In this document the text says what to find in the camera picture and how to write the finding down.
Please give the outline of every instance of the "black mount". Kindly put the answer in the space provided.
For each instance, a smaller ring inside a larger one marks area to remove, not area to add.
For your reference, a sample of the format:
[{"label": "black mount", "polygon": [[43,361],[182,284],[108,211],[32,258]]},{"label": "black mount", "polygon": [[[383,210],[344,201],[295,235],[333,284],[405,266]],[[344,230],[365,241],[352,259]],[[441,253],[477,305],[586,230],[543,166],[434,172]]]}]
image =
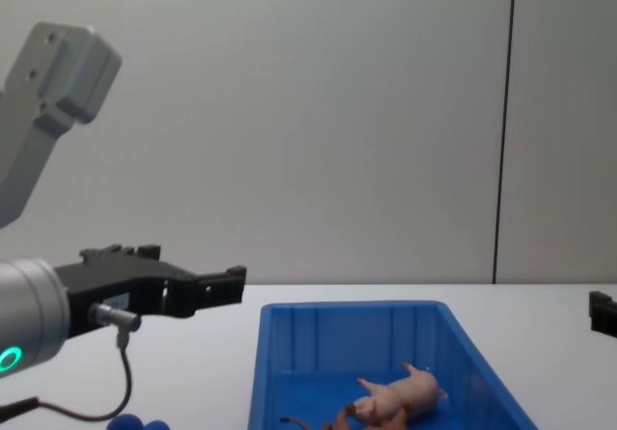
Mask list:
[{"label": "black mount", "polygon": [[135,249],[112,245],[82,250],[81,263],[56,268],[67,289],[70,305],[69,337],[98,329],[89,309],[94,303],[136,314],[191,317],[198,309],[242,302],[247,268],[235,266],[224,273],[196,275],[159,261],[161,247]]},{"label": "black mount", "polygon": [[617,336],[617,303],[602,292],[589,292],[591,330]]}]

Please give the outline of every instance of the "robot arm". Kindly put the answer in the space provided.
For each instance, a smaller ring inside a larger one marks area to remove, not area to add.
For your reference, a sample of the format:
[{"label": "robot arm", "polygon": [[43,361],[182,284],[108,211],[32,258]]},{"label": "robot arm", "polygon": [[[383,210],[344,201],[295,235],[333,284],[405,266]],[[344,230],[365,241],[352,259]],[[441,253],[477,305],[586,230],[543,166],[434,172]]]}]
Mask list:
[{"label": "robot arm", "polygon": [[96,117],[120,66],[92,28],[32,29],[0,98],[0,228],[21,215],[58,138]]},{"label": "robot arm", "polygon": [[0,378],[53,358],[65,340],[104,327],[94,308],[186,318],[240,303],[245,267],[196,275],[159,261],[161,249],[114,245],[85,250],[53,269],[24,258],[0,263]]},{"label": "robot arm", "polygon": [[[58,138],[94,119],[121,66],[92,28],[36,25],[0,93],[0,228],[23,211]],[[37,408],[85,421],[116,416],[130,398],[128,335],[141,315],[191,317],[240,303],[246,268],[197,275],[159,261],[160,247],[85,250],[82,261],[52,268],[40,259],[0,261],[0,379],[53,358],[65,340],[114,324],[126,373],[118,408],[89,417],[37,397],[0,406],[0,422]]]}]

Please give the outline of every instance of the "black cable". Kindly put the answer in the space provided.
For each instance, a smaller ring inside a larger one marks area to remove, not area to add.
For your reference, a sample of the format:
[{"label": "black cable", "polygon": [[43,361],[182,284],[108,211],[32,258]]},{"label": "black cable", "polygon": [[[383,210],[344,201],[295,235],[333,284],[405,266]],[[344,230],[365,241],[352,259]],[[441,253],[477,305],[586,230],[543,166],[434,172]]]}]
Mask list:
[{"label": "black cable", "polygon": [[505,88],[503,90],[503,113],[501,117],[501,146],[499,150],[499,175],[497,178],[497,207],[495,219],[495,245],[493,248],[493,280],[497,283],[497,253],[499,250],[499,220],[501,219],[501,190],[503,189],[503,158],[505,151],[505,128],[508,119],[508,100],[510,98],[510,65],[512,64],[512,35],[514,33],[514,5],[510,0],[510,22],[508,26],[508,52],[505,63]]},{"label": "black cable", "polygon": [[102,422],[104,420],[109,420],[116,417],[124,410],[124,408],[128,404],[128,400],[131,398],[131,393],[133,391],[133,378],[131,375],[131,366],[128,362],[128,358],[126,357],[126,348],[120,349],[120,355],[122,358],[122,365],[124,367],[124,374],[126,375],[126,392],[124,393],[124,398],[122,399],[120,405],[111,413],[105,414],[104,416],[85,416],[83,414],[75,413],[74,411],[70,411],[61,406],[46,403],[44,401],[39,402],[39,407],[48,409],[49,411],[53,411],[58,414],[62,414],[63,416],[82,420],[84,422]]}]

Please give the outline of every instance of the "white tabletop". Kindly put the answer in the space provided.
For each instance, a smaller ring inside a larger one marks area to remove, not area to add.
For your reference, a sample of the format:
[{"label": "white tabletop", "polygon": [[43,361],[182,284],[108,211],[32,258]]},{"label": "white tabletop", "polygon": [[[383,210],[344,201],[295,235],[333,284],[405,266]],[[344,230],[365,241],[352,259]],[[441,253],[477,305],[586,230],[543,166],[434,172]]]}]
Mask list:
[{"label": "white tabletop", "polygon": [[[617,338],[593,333],[588,292],[617,285],[247,286],[244,303],[187,320],[146,317],[129,345],[135,378],[127,412],[172,430],[245,429],[259,311],[277,302],[440,300],[541,429],[611,428],[617,409]],[[49,363],[3,379],[0,403],[38,395],[85,413],[123,393],[115,333],[70,340]],[[233,409],[224,413],[223,409]],[[105,428],[37,410],[6,430]]]}]

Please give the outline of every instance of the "blue object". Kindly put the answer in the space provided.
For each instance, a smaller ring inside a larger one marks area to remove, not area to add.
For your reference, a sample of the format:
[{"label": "blue object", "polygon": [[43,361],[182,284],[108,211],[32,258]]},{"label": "blue object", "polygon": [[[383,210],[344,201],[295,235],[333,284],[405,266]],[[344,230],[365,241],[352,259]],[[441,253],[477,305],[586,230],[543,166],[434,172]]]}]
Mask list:
[{"label": "blue object", "polygon": [[109,422],[107,430],[170,430],[170,427],[161,420],[155,420],[148,425],[144,425],[138,417],[124,414]]},{"label": "blue object", "polygon": [[249,430],[296,430],[284,416],[319,429],[366,395],[357,377],[388,383],[407,375],[403,362],[448,395],[414,429],[537,429],[446,305],[359,302],[262,309]]}]

